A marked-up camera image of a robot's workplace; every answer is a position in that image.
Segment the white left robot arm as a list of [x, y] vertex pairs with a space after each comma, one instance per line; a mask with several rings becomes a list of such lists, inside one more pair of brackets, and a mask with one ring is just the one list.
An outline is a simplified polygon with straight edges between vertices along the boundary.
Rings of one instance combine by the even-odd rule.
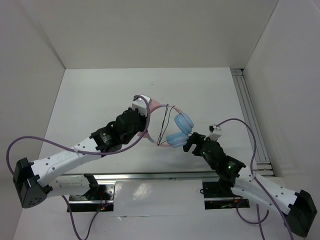
[[129, 150], [130, 145], [122, 146], [127, 145], [137, 133], [145, 134], [150, 118], [150, 108], [146, 108], [146, 113], [138, 108], [128, 108], [116, 120], [71, 148], [64, 147], [62, 152], [43, 159], [20, 159], [13, 173], [13, 183], [21, 206], [32, 208], [54, 196], [79, 195], [88, 200], [98, 197], [103, 188], [93, 174], [75, 177], [64, 174], [99, 158]]

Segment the aluminium rail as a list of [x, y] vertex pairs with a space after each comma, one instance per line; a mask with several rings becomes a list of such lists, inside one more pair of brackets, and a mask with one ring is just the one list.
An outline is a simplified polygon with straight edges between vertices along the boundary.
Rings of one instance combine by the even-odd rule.
[[105, 173], [94, 174], [97, 181], [137, 181], [137, 180], [211, 180], [220, 177], [214, 171], [196, 172], [147, 172], [147, 173]]
[[261, 175], [265, 176], [274, 175], [274, 171], [267, 153], [267, 149], [251, 101], [249, 90], [245, 82], [243, 70], [240, 68], [231, 68], [230, 71], [237, 92], [244, 121], [250, 126], [256, 139], [257, 150], [255, 161], [257, 165], [257, 171]]

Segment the aluminium rail right side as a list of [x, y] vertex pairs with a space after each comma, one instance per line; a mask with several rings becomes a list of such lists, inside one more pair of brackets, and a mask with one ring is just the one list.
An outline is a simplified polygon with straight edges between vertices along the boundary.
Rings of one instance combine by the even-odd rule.
[[257, 165], [257, 171], [261, 175], [265, 176], [274, 175], [274, 171], [267, 153], [267, 149], [251, 101], [249, 90], [245, 82], [243, 70], [240, 68], [231, 68], [230, 71], [237, 92], [244, 121], [250, 126], [256, 139], [257, 150], [255, 161]]

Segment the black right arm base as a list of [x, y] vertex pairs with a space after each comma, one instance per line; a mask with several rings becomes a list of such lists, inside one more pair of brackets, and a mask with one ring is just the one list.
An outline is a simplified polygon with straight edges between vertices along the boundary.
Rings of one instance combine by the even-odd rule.
[[235, 195], [230, 191], [223, 192], [219, 188], [217, 181], [203, 182], [202, 189], [199, 192], [204, 197], [205, 210], [236, 209], [238, 203], [240, 203], [239, 208], [250, 207], [248, 199]]

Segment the pink and blue cat headphones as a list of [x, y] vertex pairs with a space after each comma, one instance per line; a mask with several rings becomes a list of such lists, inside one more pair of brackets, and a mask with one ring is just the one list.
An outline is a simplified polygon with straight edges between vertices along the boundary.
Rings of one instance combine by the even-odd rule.
[[150, 125], [138, 135], [162, 148], [179, 148], [187, 143], [194, 123], [181, 108], [172, 103], [160, 103], [151, 98]]

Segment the aluminium rail front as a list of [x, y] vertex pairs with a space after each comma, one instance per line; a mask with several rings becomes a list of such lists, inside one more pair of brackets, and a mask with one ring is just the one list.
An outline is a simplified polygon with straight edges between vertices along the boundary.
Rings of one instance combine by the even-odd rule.
[[196, 172], [147, 172], [147, 173], [105, 173], [94, 174], [97, 181], [137, 181], [137, 180], [211, 180], [220, 177], [214, 171]]

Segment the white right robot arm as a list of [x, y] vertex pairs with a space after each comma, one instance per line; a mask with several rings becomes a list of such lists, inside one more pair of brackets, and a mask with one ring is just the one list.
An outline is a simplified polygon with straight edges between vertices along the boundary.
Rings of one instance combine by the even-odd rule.
[[225, 154], [220, 144], [210, 137], [194, 132], [187, 137], [184, 152], [192, 145], [195, 145], [192, 154], [204, 158], [219, 176], [220, 194], [241, 196], [269, 211], [281, 213], [293, 234], [307, 237], [318, 213], [308, 192], [288, 189], [252, 171], [243, 162]]

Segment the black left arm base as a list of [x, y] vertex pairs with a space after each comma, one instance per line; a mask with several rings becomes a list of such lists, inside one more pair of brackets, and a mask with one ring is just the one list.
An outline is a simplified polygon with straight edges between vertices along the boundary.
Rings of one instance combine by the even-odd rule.
[[98, 181], [93, 174], [83, 175], [88, 180], [89, 189], [84, 193], [70, 194], [68, 203], [73, 213], [113, 212], [116, 182]]

